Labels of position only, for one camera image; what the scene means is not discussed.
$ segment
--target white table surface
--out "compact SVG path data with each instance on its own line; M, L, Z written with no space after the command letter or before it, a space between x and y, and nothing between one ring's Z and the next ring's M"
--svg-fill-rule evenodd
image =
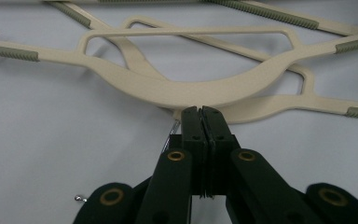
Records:
M358 25L358 0L263 1ZM305 44L339 38L206 3L82 5L118 27L131 15L180 26L285 25ZM0 40L73 49L86 29L45 4L0 2ZM280 35L224 35L278 54ZM179 37L135 37L156 68L172 80L229 77L256 63ZM92 40L90 54L124 65L118 50ZM358 101L358 50L306 60L322 96ZM284 76L267 91L296 94L301 78ZM81 67L0 58L0 223L72 223L81 203L109 182L136 186L153 174L173 124L172 114L115 90ZM242 147L259 151L292 187L340 186L358 198L358 119L292 110L230 125ZM230 223L223 197L193 200L192 223Z

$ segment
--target black mechanical linkage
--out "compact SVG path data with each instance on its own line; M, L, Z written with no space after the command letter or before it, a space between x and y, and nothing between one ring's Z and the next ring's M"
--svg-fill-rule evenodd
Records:
M188 224L191 196L225 195L235 224L358 224L358 200L321 183L292 189L262 155L240 147L223 115L195 106L182 112L153 175L134 189L107 184L80 209L75 224Z

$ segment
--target metal screw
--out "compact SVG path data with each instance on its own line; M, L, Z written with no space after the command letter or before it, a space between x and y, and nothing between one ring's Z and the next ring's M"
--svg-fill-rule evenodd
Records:
M75 196L75 201L86 203L86 202L87 202L87 198L83 198L83 197L80 196L80 195L76 195L76 196Z

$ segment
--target curved plastic part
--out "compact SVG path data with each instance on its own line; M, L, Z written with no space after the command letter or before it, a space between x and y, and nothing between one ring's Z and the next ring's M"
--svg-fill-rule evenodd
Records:
M61 5L65 5L66 7L70 8L73 13L77 13L88 20L90 20L89 27L92 30L114 30L113 27L109 26L108 24L104 23L103 21L95 18L82 8L76 6L72 3L59 3ZM107 37L108 41L118 47L121 54L124 57L125 63L127 67L138 74L143 74L148 77L155 77L160 79L167 79L165 76L160 74L158 70L150 64L143 53L134 45L130 40L126 37Z

